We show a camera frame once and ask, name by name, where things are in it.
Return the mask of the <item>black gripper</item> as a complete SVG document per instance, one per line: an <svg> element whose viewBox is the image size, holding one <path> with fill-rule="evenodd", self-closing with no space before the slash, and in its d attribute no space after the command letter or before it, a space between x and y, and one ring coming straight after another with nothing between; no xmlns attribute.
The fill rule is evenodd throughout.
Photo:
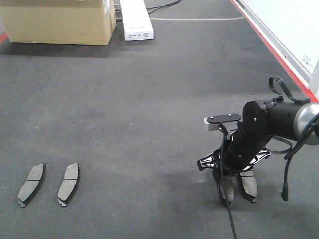
<svg viewBox="0 0 319 239"><path fill-rule="evenodd" d="M254 164L270 156L265 146L272 136L245 132L239 114L214 117L222 120L220 125L220 131L223 133L222 145L206 157L199 159L198 169L200 171L206 168L213 169L212 175L217 183L221 179L220 168L231 174L240 173L240 177L253 177Z"/></svg>

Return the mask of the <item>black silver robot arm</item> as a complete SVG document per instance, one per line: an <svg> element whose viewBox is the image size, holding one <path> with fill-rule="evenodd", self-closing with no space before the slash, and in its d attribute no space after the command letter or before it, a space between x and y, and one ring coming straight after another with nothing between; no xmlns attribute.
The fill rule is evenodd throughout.
<svg viewBox="0 0 319 239"><path fill-rule="evenodd" d="M218 169L230 175L249 171L272 154L266 145L276 137L296 142L284 151L286 160L303 145L319 143L319 105L308 101L250 101L242 115L210 116L204 122L209 131L220 130L224 139L217 150L197 161L200 171Z"/></svg>

